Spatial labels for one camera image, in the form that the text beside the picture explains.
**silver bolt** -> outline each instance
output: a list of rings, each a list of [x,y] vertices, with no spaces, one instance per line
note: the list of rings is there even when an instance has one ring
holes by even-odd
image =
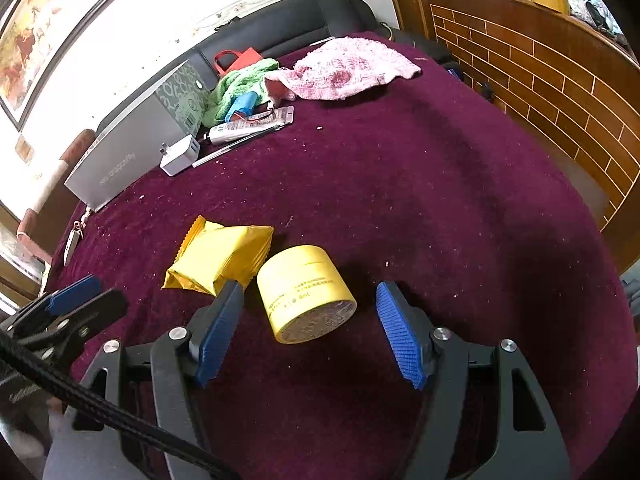
[[[507,352],[515,352],[518,349],[518,345],[511,339],[503,339],[500,341],[500,346]]]
[[[444,328],[443,326],[439,326],[433,331],[433,336],[440,341],[447,341],[451,339],[451,330]]]
[[[183,339],[186,335],[187,329],[183,326],[177,326],[169,330],[169,339],[173,339],[174,341]]]
[[[111,354],[115,352],[118,348],[120,348],[120,342],[115,339],[112,339],[111,341],[107,341],[102,346],[102,349],[104,350],[105,354]]]

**red bag handle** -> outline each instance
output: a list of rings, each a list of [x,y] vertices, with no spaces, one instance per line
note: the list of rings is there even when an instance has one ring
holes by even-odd
[[[220,75],[222,75],[223,73],[225,73],[225,69],[223,69],[219,64],[218,64],[218,60],[222,57],[222,56],[226,56],[226,54],[236,54],[236,57],[240,57],[242,56],[242,52],[238,52],[237,50],[222,50],[219,53],[217,53],[214,57],[213,57],[213,66],[216,68],[216,70],[218,71],[218,73]]]

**wooden counter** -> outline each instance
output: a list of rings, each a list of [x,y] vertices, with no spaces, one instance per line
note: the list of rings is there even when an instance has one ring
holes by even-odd
[[[472,88],[577,162],[606,193],[602,235],[622,272],[640,256],[640,68],[605,36],[530,0],[419,0],[428,38]]]

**painting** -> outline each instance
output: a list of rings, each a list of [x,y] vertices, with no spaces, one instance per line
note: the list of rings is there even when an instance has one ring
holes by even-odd
[[[112,0],[16,0],[0,27],[0,105],[18,131],[46,79]]]

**green patterned box side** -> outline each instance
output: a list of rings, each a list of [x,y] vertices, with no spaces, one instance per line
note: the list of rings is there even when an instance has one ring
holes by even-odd
[[[208,95],[203,88],[200,74],[187,61],[156,89],[156,97],[185,135],[195,135],[202,122]]]

